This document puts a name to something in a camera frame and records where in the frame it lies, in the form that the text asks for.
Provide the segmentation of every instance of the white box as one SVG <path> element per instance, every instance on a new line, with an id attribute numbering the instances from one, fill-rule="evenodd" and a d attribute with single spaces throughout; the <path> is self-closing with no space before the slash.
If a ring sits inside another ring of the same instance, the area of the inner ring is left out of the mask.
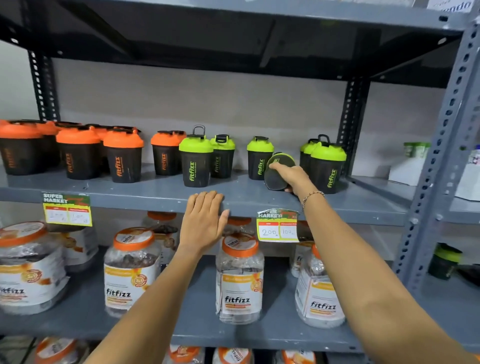
<path id="1" fill-rule="evenodd" d="M 427 9 L 443 12 L 470 12 L 473 0 L 430 0 Z"/>
<path id="2" fill-rule="evenodd" d="M 455 196 L 480 201 L 480 164 L 469 163 L 465 166 Z"/>
<path id="3" fill-rule="evenodd" d="M 390 168 L 390 181 L 416 186 L 419 183 L 425 158 L 405 158 Z"/>

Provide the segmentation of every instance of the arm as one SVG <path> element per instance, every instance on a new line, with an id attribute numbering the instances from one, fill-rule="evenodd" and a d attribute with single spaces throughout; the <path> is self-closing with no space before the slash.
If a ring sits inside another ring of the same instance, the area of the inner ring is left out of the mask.
<path id="1" fill-rule="evenodd" d="M 317 188 L 301 167 L 272 164 L 300 201 Z M 350 327 L 377 363 L 478 363 L 417 304 L 393 271 L 312 194 L 305 216 Z"/>
<path id="2" fill-rule="evenodd" d="M 162 363 L 197 263 L 217 242 L 227 223 L 228 210 L 218 218 L 222 199 L 215 191 L 190 196 L 172 261 L 86 364 Z"/>

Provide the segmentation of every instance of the bracelet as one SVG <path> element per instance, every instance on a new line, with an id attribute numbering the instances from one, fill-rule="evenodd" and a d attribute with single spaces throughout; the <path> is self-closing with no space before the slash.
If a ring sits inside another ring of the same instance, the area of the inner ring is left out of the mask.
<path id="1" fill-rule="evenodd" d="M 304 210 L 305 209 L 305 204 L 307 202 L 307 199 L 313 195 L 313 194 L 321 194 L 323 197 L 325 197 L 325 194 L 322 192 L 322 191 L 313 191 L 313 192 L 310 192 L 307 197 L 305 197 L 301 203 L 301 209 Z"/>

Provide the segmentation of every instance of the hand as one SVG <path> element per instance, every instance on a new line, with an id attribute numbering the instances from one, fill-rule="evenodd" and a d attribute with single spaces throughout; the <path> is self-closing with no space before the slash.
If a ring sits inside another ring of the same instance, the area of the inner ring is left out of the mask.
<path id="1" fill-rule="evenodd" d="M 193 194 L 187 202 L 180 230 L 178 250 L 196 254 L 200 258 L 220 239 L 230 210 L 218 217 L 223 195 L 216 191 Z"/>
<path id="2" fill-rule="evenodd" d="M 288 167 L 280 163 L 272 163 L 269 168 L 276 170 L 291 188 L 286 191 L 293 192 L 299 198 L 303 198 L 310 192 L 317 191 L 315 185 L 310 181 L 307 173 L 300 166 Z"/>

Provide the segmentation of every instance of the price tag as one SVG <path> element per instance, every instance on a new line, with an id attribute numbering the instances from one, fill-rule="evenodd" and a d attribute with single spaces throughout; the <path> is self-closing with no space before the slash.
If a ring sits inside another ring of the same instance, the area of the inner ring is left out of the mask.
<path id="1" fill-rule="evenodd" d="M 257 216 L 257 236 L 262 242 L 298 243 L 298 212 L 283 208 L 260 211 Z"/>
<path id="2" fill-rule="evenodd" d="M 42 192 L 42 199 L 47 223 L 92 226 L 89 196 Z"/>

